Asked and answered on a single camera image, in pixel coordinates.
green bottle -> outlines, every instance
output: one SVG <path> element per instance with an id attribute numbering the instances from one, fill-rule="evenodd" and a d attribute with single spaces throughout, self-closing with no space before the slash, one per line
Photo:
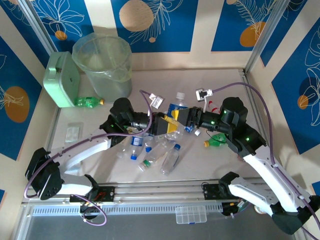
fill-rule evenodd
<path id="1" fill-rule="evenodd" d="M 98 105 L 103 105 L 105 100 L 96 97 L 77 97 L 75 99 L 75 106 L 80 108 L 94 108 Z"/>
<path id="2" fill-rule="evenodd" d="M 208 141 L 204 141 L 204 146 L 207 148 L 209 146 L 219 147 L 226 143 L 226 136 L 224 133 L 219 133 L 213 135 Z"/>

gray surface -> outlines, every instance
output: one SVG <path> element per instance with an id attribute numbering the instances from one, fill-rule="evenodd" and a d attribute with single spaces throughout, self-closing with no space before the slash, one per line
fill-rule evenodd
<path id="1" fill-rule="evenodd" d="M 268 215 L 253 207 L 221 218 L 210 213 L 206 223 L 177 224 L 175 214 L 110 215 L 105 226 L 90 226 L 80 216 L 33 217 L 27 240 L 294 240 Z"/>

green plastic box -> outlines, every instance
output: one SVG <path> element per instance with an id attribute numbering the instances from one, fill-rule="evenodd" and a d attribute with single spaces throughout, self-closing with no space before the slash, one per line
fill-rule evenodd
<path id="1" fill-rule="evenodd" d="M 59 108 L 74 107 L 80 74 L 68 51 L 53 52 L 43 78 L 43 86 Z"/>

transparent plastic bucket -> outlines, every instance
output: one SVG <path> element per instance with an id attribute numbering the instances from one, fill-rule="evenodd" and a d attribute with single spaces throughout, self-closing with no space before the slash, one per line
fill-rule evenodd
<path id="1" fill-rule="evenodd" d="M 120 37 L 90 33 L 72 49 L 73 61 L 88 76 L 95 92 L 108 103 L 132 91 L 132 52 Z"/>

red and white object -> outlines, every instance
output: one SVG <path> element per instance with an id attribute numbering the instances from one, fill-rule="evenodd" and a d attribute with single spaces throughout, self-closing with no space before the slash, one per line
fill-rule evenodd
<path id="1" fill-rule="evenodd" d="M 217 107 L 212 101 L 209 101 L 208 103 L 208 110 L 211 113 L 220 114 L 220 108 Z"/>

